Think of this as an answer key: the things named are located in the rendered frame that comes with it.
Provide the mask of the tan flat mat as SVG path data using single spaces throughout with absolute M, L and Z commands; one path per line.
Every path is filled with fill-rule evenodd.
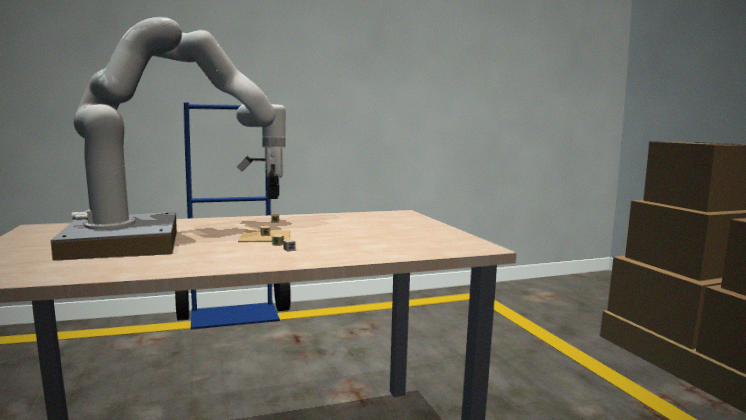
M 290 239 L 291 230 L 270 230 L 270 236 L 261 236 L 260 230 L 244 230 L 238 242 L 271 242 L 271 236 L 284 235 L 284 240 Z

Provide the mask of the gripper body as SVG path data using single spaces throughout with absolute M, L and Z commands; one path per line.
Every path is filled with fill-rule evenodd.
M 271 164 L 275 164 L 274 176 L 283 176 L 283 152 L 285 146 L 263 146 L 266 147 L 266 174 L 271 173 Z M 269 178 L 269 177 L 268 177 Z

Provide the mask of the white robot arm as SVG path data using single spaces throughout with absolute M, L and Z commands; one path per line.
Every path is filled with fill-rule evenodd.
M 135 223 L 128 212 L 124 121 L 117 109 L 133 97 L 152 56 L 196 62 L 216 88 L 243 104 L 236 113 L 242 125 L 262 127 L 263 146 L 285 146 L 285 107 L 272 105 L 262 90 L 237 70 L 209 32 L 182 33 L 177 22 L 164 17 L 143 20 L 124 34 L 107 67 L 91 78 L 75 113 L 74 127 L 85 138 L 89 209 L 72 212 L 72 219 L 88 220 L 88 229 L 116 229 Z

